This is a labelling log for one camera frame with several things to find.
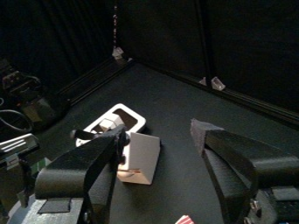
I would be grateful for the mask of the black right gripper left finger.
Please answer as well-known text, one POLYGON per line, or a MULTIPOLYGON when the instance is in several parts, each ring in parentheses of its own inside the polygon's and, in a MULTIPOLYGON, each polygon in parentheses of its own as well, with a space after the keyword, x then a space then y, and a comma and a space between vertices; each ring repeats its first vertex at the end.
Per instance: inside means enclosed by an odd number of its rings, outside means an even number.
POLYGON ((41 169, 35 198, 43 203, 37 220, 44 224, 108 224, 117 166, 129 143, 124 125, 57 157, 41 169))

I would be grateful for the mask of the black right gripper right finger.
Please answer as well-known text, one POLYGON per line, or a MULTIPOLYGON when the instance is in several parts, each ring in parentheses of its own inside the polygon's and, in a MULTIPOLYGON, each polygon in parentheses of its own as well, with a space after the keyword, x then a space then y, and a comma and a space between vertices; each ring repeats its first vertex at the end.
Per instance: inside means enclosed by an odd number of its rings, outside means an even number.
POLYGON ((224 224, 299 224, 299 157, 196 119, 191 136, 224 224))

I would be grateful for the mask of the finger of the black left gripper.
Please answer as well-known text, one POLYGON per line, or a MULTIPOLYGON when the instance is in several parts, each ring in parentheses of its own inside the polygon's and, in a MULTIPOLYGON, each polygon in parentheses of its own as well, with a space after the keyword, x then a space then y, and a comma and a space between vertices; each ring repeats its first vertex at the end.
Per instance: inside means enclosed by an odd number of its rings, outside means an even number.
POLYGON ((28 207, 29 195, 32 190, 32 169, 25 160, 18 161, 22 176, 22 190, 17 193, 21 207, 28 207))

